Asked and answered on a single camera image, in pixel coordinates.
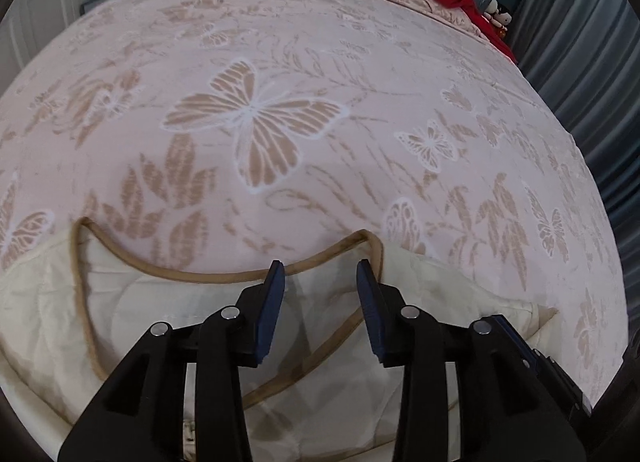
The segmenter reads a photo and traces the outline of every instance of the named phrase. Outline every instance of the bed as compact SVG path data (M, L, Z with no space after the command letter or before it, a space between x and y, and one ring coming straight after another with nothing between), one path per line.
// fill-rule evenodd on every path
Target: bed
M460 10L110 0L22 71L0 121L5 274L80 217L171 272L292 264L366 229L559 311L550 348L592 402L622 362L622 272L593 178ZM117 356L102 354L108 372ZM344 460L307 448L296 456Z

